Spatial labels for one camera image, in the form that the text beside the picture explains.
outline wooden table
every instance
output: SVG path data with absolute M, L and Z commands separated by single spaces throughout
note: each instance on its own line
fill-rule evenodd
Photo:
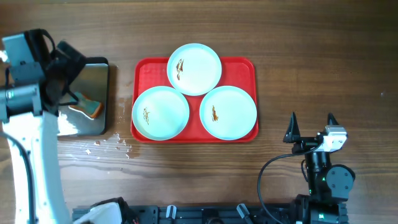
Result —
M 40 27 L 57 42 L 66 39 L 83 54 L 104 56 L 115 65 L 106 134 L 59 138 L 58 158 L 70 210 L 118 196 L 130 205 L 258 204 L 259 169 L 292 147 L 282 142 L 290 113 L 296 112 L 302 136 L 314 136 L 331 111 L 349 133 L 345 148 L 331 156 L 332 162 L 357 175 L 348 201 L 351 223 L 396 222 L 397 4 L 73 2 L 0 5 L 0 36 Z M 219 56 L 247 57 L 256 66 L 260 132 L 252 142 L 140 144 L 131 136 L 136 63 L 145 57 L 168 57 L 191 42 L 206 44 Z M 289 202 L 308 193 L 300 171 L 302 159 L 283 159 L 266 170 L 262 183 L 266 202 Z M 13 222 L 13 184 L 9 149 L 1 141 L 2 223 Z

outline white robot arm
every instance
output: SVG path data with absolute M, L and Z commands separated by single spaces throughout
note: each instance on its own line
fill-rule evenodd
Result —
M 52 42 L 50 53 L 44 36 Z M 28 30 L 2 38 L 10 63 L 0 88 L 2 137 L 8 138 L 16 193 L 15 223 L 71 223 L 63 197 L 57 154 L 61 97 L 85 66 L 85 57 L 66 42 L 55 44 L 48 32 Z M 15 84 L 8 84 L 11 73 Z M 75 223 L 122 222 L 121 209 L 109 202 L 91 209 Z

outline white plate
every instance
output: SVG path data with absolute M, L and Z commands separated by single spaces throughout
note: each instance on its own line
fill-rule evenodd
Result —
M 167 140 L 187 125 L 189 106 L 185 97 L 174 88 L 157 86 L 138 96 L 131 118 L 143 136 L 155 141 Z
M 221 61 L 216 52 L 203 44 L 179 47 L 167 62 L 172 86 L 189 96 L 203 95 L 214 89 L 221 78 Z
M 211 90 L 200 104 L 202 125 L 211 135 L 222 140 L 235 140 L 247 135 L 256 120 L 257 108 L 253 99 L 235 86 Z

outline black cable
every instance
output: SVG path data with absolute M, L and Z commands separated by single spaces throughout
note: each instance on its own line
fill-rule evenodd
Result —
M 10 68 L 6 68 L 6 84 L 5 86 L 8 86 L 8 82 L 9 82 L 9 76 L 10 76 Z
M 260 203 L 261 203 L 261 205 L 262 205 L 262 208 L 264 209 L 264 211 L 266 211 L 267 215 L 268 215 L 269 217 L 271 217 L 275 222 L 277 222 L 277 223 L 279 223 L 279 224 L 283 224 L 281 221 L 279 221 L 278 219 L 276 219 L 274 216 L 271 215 L 271 213 L 268 211 L 268 209 L 267 209 L 267 207 L 266 207 L 264 201 L 262 200 L 262 195 L 261 195 L 261 177 L 262 177 L 262 173 L 264 172 L 264 170 L 266 169 L 266 167 L 267 167 L 271 162 L 274 162 L 274 161 L 276 161 L 276 160 L 278 160 L 278 159 L 281 159 L 281 158 L 292 157 L 292 156 L 302 156 L 302 155 L 305 155 L 305 154 L 308 154 L 308 153 L 313 153 L 315 150 L 317 150 L 317 149 L 319 148 L 319 146 L 314 147 L 314 148 L 312 148 L 311 150 L 306 151 L 306 152 L 299 152 L 299 153 L 295 153 L 295 154 L 284 154 L 284 155 L 281 155 L 281 156 L 277 156 L 277 157 L 275 157 L 275 158 L 269 160 L 269 161 L 268 161 L 267 163 L 265 163 L 264 166 L 261 168 L 260 173 L 259 173 L 259 178 L 258 178 L 258 180 L 257 180 L 257 194 L 258 194 L 258 196 L 259 196 L 259 200 L 260 200 Z
M 53 38 L 51 37 L 51 35 L 49 34 L 49 32 L 45 29 L 40 29 L 40 31 L 42 31 L 43 35 L 51 41 L 52 50 L 54 51 L 55 50 L 55 42 L 54 42 Z
M 305 159 L 303 159 L 303 161 L 301 161 L 301 172 L 303 173 L 303 176 L 304 176 L 304 179 L 305 179 L 305 181 L 307 181 L 307 183 L 308 183 L 308 178 L 307 178 L 307 175 L 305 174 L 305 172 L 304 172 L 304 162 L 305 162 Z
M 25 164 L 25 169 L 26 169 L 26 176 L 27 176 L 27 189 L 28 189 L 28 200 L 29 200 L 29 223 L 36 223 L 36 215 L 35 215 L 35 200 L 34 200 L 34 192 L 33 192 L 33 175 L 32 175 L 32 168 L 30 166 L 30 161 L 28 158 L 28 155 L 26 153 L 26 150 L 24 147 L 12 136 L 9 134 L 6 134 L 4 132 L 0 132 L 0 137 L 9 139 L 14 143 L 17 148 L 19 149 L 19 153 L 21 154 L 24 164 Z
M 69 93 L 69 95 L 75 100 L 74 102 L 68 102 L 68 103 L 60 103 L 59 106 L 70 106 L 70 105 L 77 105 L 79 104 L 79 98 L 72 93 L 69 88 L 67 90 L 67 93 Z

